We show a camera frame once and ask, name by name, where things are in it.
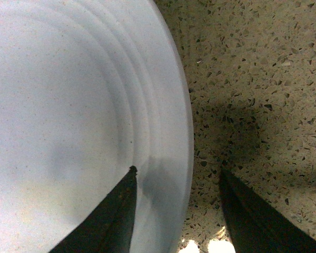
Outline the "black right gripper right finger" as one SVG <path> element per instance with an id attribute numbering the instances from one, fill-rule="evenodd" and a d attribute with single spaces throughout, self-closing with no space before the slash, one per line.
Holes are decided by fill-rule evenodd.
<path id="1" fill-rule="evenodd" d="M 236 252 L 316 252 L 316 240 L 226 169 L 220 173 L 220 198 Z"/>

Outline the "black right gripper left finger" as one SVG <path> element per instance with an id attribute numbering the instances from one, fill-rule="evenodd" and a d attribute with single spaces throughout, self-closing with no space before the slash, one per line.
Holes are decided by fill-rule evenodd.
<path id="1" fill-rule="evenodd" d="M 100 204 L 51 252 L 129 252 L 137 199 L 137 168 L 131 166 Z"/>

